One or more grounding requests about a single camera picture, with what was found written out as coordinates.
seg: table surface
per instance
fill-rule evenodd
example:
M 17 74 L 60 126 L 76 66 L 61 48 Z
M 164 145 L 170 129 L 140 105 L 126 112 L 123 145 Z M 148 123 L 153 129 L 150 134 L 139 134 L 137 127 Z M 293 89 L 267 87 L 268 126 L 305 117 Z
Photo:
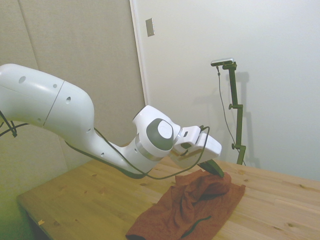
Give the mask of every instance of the table surface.
M 320 182 L 216 162 L 246 189 L 214 240 L 320 239 Z M 162 177 L 179 170 L 166 157 L 150 174 Z M 92 160 L 19 195 L 18 201 L 53 240 L 125 240 L 136 218 L 174 184 L 174 177 L 132 179 Z

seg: cable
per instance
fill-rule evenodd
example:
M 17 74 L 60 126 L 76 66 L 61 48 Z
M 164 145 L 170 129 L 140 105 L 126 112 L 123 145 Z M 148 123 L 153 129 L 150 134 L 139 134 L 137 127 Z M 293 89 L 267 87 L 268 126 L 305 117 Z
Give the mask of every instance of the cable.
M 12 123 L 12 127 L 11 127 L 11 125 L 9 124 L 8 120 L 6 119 L 5 115 L 2 113 L 1 110 L 0 110 L 0 117 L 4 120 L 4 122 L 9 127 L 9 130 L 12 132 L 13 137 L 16 137 L 17 136 L 17 130 L 15 128 L 14 123 L 11 121 L 11 123 Z
M 227 122 L 225 105 L 224 105 L 224 101 L 223 101 L 223 99 L 222 99 L 222 94 L 221 94 L 221 80 L 220 80 L 220 75 L 221 75 L 221 74 L 220 74 L 220 71 L 219 71 L 219 67 L 216 66 L 216 69 L 217 69 L 217 71 L 218 71 L 219 94 L 220 94 L 220 99 L 221 99 L 221 104 L 222 104 L 222 109 L 223 109 L 224 121 L 225 121 L 226 127 L 228 128 L 229 134 L 230 134 L 230 136 L 231 136 L 231 138 L 232 138 L 233 144 L 236 145 L 236 141 L 235 141 L 234 136 L 232 135 L 232 133 L 231 133 L 231 131 L 230 131 L 230 128 L 229 128 L 229 125 L 228 125 L 228 122 Z
M 14 126 L 14 129 L 15 129 L 15 132 L 17 132 L 17 128 L 20 128 L 20 127 L 22 127 L 22 126 L 25 126 L 25 125 L 29 125 L 29 123 L 22 123 L 22 124 L 19 124 L 19 125 L 17 125 L 17 126 Z M 5 130 L 5 131 L 3 131 L 2 133 L 0 133 L 0 137 L 2 136 L 2 135 L 5 135 L 6 133 L 8 133 L 8 132 L 11 132 L 12 130 L 11 129 L 8 129 L 8 130 Z
M 140 173 L 143 174 L 144 176 L 149 177 L 149 178 L 151 178 L 151 179 L 155 179 L 155 180 L 163 180 L 163 179 L 171 178 L 171 177 L 173 177 L 173 176 L 175 176 L 175 175 L 184 173 L 184 172 L 192 169 L 195 165 L 198 164 L 198 162 L 200 161 L 200 159 L 201 159 L 201 157 L 202 157 L 202 155 L 203 155 L 203 153 L 204 153 L 204 151 L 205 151 L 206 144 L 207 144 L 207 140 L 208 140 L 208 136 L 209 136 L 209 132 L 210 132 L 210 127 L 209 127 L 209 126 L 203 127 L 201 130 L 203 131 L 203 130 L 205 130 L 205 129 L 208 129 L 208 131 L 207 131 L 206 138 L 205 138 L 205 141 L 204 141 L 204 146 L 203 146 L 203 148 L 202 148 L 202 151 L 201 151 L 201 153 L 200 153 L 199 158 L 197 159 L 197 161 L 196 161 L 192 166 L 190 166 L 190 167 L 188 167 L 188 168 L 186 168 L 186 169 L 184 169 L 184 170 L 182 170 L 182 171 L 178 171 L 178 172 L 176 172 L 176 173 L 174 173 L 174 174 L 168 175 L 168 176 L 155 177 L 155 176 L 151 176 L 151 175 L 147 174 L 146 172 L 141 171 L 140 169 L 138 169 L 137 167 L 135 167 L 133 164 L 131 164 L 131 162 L 129 162 L 129 161 L 126 159 L 126 157 L 123 156 L 123 154 L 122 154 L 121 152 L 119 152 L 118 149 L 116 149 L 116 148 L 102 135 L 101 132 L 99 132 L 96 128 L 94 128 L 94 130 L 103 138 L 103 140 L 104 140 L 113 150 L 115 150 L 115 151 L 123 158 L 123 160 L 125 160 L 125 162 L 126 162 L 127 164 L 129 164 L 131 167 L 133 167 L 135 170 L 137 170 L 138 172 L 140 172 Z

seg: wooden table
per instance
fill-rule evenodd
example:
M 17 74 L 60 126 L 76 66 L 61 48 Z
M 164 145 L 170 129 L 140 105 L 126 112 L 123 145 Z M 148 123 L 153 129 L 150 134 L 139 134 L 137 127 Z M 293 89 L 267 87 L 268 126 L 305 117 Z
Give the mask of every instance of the wooden table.
M 214 240 L 320 240 L 320 182 L 216 162 L 246 190 Z M 150 174 L 178 170 L 164 158 Z M 21 194 L 18 201 L 50 239 L 125 240 L 136 218 L 174 184 L 174 177 L 132 179 L 92 160 Z

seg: red towel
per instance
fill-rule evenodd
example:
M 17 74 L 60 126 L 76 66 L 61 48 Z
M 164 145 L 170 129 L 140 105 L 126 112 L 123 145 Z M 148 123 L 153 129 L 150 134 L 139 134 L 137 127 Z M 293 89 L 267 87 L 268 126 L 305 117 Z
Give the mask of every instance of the red towel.
M 176 185 L 143 212 L 125 235 L 128 240 L 211 240 L 228 220 L 246 186 L 231 177 L 198 170 L 175 176 Z

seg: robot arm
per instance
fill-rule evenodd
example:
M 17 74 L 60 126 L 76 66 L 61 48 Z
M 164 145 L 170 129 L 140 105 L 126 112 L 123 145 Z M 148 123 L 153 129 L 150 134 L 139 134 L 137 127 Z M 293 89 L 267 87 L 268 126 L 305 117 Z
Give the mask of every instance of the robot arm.
M 109 164 L 129 177 L 142 178 L 169 155 L 180 167 L 220 155 L 222 147 L 200 127 L 180 127 L 147 105 L 133 119 L 136 137 L 125 147 L 107 142 L 94 128 L 94 105 L 81 88 L 47 73 L 16 64 L 0 66 L 0 123 L 26 122 L 47 129 L 73 149 Z

